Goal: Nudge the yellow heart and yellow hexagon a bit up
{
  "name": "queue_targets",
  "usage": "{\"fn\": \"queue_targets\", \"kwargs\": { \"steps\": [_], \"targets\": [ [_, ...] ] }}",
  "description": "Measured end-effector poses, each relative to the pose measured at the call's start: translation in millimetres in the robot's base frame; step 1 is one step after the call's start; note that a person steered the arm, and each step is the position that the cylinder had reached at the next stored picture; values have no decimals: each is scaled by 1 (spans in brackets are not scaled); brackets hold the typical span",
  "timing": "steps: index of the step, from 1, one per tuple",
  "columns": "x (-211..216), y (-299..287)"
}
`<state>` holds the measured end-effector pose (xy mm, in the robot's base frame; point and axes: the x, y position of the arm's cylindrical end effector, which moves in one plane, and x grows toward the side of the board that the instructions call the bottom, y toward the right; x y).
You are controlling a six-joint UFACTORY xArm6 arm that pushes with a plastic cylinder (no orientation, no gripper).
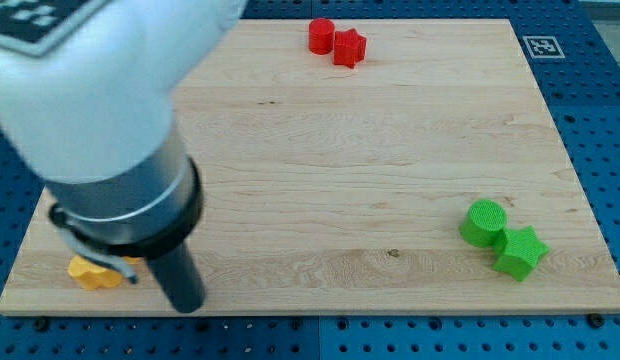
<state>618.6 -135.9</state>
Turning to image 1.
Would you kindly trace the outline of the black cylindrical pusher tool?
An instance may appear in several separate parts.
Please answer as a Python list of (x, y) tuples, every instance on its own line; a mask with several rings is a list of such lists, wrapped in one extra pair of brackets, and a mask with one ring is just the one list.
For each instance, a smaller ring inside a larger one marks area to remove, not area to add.
[(177, 312), (192, 313), (203, 305), (204, 283), (186, 243), (147, 258), (146, 264)]

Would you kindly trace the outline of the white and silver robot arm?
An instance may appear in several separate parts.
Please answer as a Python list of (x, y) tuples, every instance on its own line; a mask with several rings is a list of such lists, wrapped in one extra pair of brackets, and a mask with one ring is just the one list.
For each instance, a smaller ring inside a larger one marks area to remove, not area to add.
[(143, 258), (172, 307), (205, 291), (186, 245), (202, 212), (177, 85), (245, 0), (0, 1), (0, 130), (43, 180), (76, 254), (130, 281)]

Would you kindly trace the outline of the fiducial marker tag on arm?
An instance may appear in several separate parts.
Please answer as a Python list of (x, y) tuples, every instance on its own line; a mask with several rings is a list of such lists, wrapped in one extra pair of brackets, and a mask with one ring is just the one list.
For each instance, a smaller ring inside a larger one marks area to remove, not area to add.
[(110, 0), (0, 0), (0, 48), (41, 57)]

